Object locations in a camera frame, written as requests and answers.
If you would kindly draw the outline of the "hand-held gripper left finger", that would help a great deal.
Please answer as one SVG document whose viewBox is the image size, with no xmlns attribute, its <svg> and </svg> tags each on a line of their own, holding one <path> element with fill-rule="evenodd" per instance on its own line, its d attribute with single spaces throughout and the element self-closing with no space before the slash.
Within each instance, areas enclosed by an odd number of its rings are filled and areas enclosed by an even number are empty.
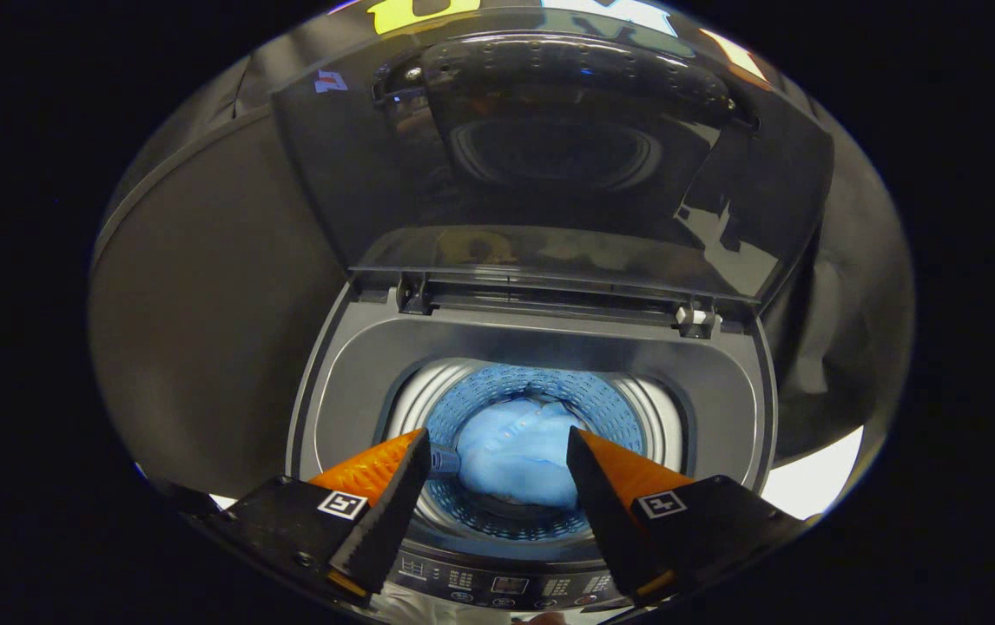
<svg viewBox="0 0 995 625">
<path fill-rule="evenodd" d="M 267 480 L 202 527 L 284 584 L 332 602 L 369 602 L 397 561 L 432 471 L 425 428 L 312 480 Z"/>
</svg>

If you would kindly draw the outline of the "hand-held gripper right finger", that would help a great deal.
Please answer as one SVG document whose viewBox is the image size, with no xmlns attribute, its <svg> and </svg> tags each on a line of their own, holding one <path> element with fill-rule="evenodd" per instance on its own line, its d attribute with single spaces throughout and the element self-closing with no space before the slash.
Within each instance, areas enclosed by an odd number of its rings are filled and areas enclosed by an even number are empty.
<svg viewBox="0 0 995 625">
<path fill-rule="evenodd" d="M 728 476 L 694 479 L 581 428 L 570 428 L 566 466 L 614 585 L 632 602 L 696 595 L 808 529 Z"/>
</svg>

